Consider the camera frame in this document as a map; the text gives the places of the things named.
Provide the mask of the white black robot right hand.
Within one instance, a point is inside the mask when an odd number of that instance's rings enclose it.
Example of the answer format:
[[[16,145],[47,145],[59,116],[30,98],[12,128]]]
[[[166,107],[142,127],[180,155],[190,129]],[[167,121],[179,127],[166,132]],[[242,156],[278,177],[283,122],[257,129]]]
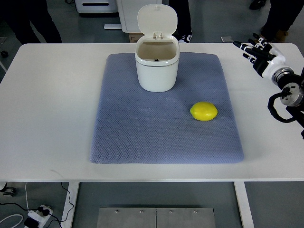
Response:
[[[241,49],[253,69],[263,78],[271,78],[275,71],[285,67],[285,57],[275,46],[265,38],[253,33],[255,40],[249,39],[249,44],[233,41],[233,45]]]

